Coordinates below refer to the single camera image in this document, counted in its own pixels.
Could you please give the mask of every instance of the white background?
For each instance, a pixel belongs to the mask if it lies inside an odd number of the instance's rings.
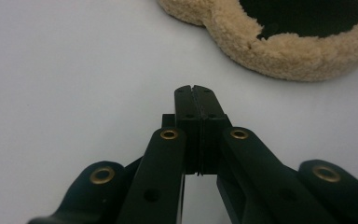
[[[232,62],[156,0],[0,1],[0,224],[54,212],[96,161],[141,157],[173,91],[212,89],[282,162],[358,178],[358,69],[297,83]],[[214,176],[188,176],[183,223],[230,223]]]

